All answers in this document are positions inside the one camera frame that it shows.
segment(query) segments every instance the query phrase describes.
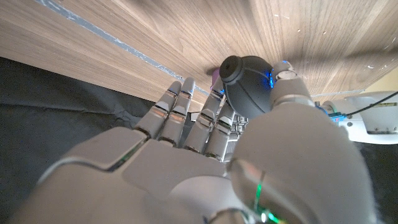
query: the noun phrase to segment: robotic hand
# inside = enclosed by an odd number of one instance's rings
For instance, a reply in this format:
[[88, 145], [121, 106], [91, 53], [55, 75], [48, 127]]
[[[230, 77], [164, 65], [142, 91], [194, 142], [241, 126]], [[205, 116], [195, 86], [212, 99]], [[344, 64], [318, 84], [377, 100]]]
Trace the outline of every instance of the robotic hand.
[[[10, 223], [376, 223], [359, 151], [288, 62], [231, 56], [220, 77], [182, 148], [192, 78], [71, 149]], [[224, 164], [235, 111], [253, 119]]]

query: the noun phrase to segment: black cloth backdrop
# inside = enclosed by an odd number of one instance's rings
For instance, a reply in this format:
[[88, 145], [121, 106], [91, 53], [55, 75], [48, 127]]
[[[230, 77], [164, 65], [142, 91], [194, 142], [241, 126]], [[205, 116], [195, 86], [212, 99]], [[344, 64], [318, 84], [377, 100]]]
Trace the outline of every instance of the black cloth backdrop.
[[[62, 154], [110, 128], [134, 127], [154, 104], [1, 57], [0, 93], [0, 223]], [[182, 140], [192, 124], [188, 118]], [[381, 219], [398, 223], [398, 145], [356, 145]]]

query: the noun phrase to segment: cable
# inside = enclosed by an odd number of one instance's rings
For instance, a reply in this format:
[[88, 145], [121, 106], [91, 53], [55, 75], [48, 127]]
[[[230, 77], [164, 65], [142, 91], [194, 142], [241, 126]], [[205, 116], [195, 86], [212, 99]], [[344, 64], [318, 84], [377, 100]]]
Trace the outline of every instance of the cable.
[[351, 116], [351, 115], [360, 113], [360, 112], [362, 112], [362, 111], [364, 111], [364, 110], [367, 110], [367, 109], [369, 109], [369, 108], [372, 108], [373, 106], [378, 105], [379, 103], [382, 103], [382, 102], [388, 100], [389, 98], [395, 96], [396, 94], [398, 94], [398, 91], [395, 92], [395, 93], [393, 93], [393, 94], [391, 94], [391, 95], [389, 95], [389, 96], [387, 96], [387, 97], [385, 97], [385, 98], [383, 98], [383, 99], [381, 99], [381, 100], [379, 100], [379, 101], [377, 101], [377, 102], [375, 102], [375, 103], [373, 103], [373, 104], [370, 104], [370, 105], [367, 106], [367, 107], [364, 107], [364, 108], [362, 108], [362, 109], [360, 109], [360, 110], [354, 111], [354, 112], [352, 112], [352, 113], [344, 114], [344, 115], [345, 115], [345, 116]]

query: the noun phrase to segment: wood grain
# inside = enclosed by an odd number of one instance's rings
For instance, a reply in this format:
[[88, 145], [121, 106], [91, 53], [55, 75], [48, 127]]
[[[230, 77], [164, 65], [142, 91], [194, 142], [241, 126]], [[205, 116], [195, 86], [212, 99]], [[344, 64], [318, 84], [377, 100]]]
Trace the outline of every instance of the wood grain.
[[[176, 80], [36, 2], [0, 5], [2, 57], [152, 101]], [[196, 92], [191, 111], [205, 99]]]
[[[211, 77], [206, 72], [218, 67], [229, 55], [258, 55], [271, 64], [289, 60], [313, 95], [365, 89], [398, 66], [396, 0], [55, 2], [145, 53], [177, 75], [194, 77], [197, 85], [204, 90], [211, 85]], [[36, 45], [43, 52], [45, 50], [45, 55], [35, 53], [39, 57], [46, 58], [51, 52], [61, 52], [69, 57], [79, 52], [85, 56], [80, 59], [80, 66], [70, 62], [73, 61], [70, 58], [63, 67], [36, 62], [35, 57], [29, 56], [32, 53], [23, 49], [16, 49], [6, 57], [19, 61], [23, 60], [20, 58], [31, 57], [31, 65], [57, 70], [53, 72], [68, 76], [82, 69], [84, 77], [74, 75], [76, 78], [150, 100], [155, 100], [165, 83], [171, 82], [172, 78], [167, 74], [107, 44], [90, 31], [38, 3], [4, 1], [0, 6], [0, 18], [2, 23], [8, 22], [9, 30], [17, 26], [21, 35], [28, 37], [35, 33], [38, 39], [41, 35], [49, 35], [45, 38], [52, 40], [52, 49], [46, 49], [45, 42], [25, 43]], [[28, 19], [30, 14], [35, 14], [35, 17]], [[32, 30], [35, 26], [40, 26], [41, 31]], [[59, 40], [51, 38], [54, 33], [58, 34], [56, 38]], [[20, 41], [14, 38], [12, 44], [15, 47]], [[8, 42], [2, 40], [2, 51], [5, 45]], [[90, 58], [107, 68], [106, 74], [99, 77], [98, 72], [85, 69], [86, 66], [94, 66]], [[68, 68], [69, 63], [74, 65], [74, 71]], [[129, 87], [121, 81], [127, 77], [133, 82]], [[142, 86], [138, 86], [143, 82], [152, 91], [147, 93]], [[317, 100], [338, 97], [322, 96]], [[194, 99], [198, 107], [205, 101], [204, 95], [199, 93]]]

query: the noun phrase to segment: robot finger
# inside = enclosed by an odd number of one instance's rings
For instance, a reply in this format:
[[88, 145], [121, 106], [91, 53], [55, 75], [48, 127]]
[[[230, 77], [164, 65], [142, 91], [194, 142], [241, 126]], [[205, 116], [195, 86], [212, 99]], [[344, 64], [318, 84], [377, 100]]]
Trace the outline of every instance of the robot finger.
[[224, 160], [234, 116], [235, 111], [229, 103], [225, 101], [225, 104], [218, 115], [217, 123], [209, 137], [205, 156], [214, 158], [221, 162]]
[[177, 95], [180, 93], [180, 89], [181, 83], [179, 81], [173, 82], [160, 100], [141, 118], [134, 129], [147, 134], [149, 138], [156, 138], [174, 105]]
[[209, 97], [193, 125], [183, 148], [193, 152], [203, 153], [203, 146], [209, 136], [210, 129], [216, 119], [216, 113], [224, 96], [223, 82], [218, 77]]
[[182, 129], [184, 127], [185, 118], [187, 117], [195, 80], [191, 77], [187, 78], [181, 87], [177, 100], [167, 119], [159, 140], [167, 142], [176, 147], [181, 138]]

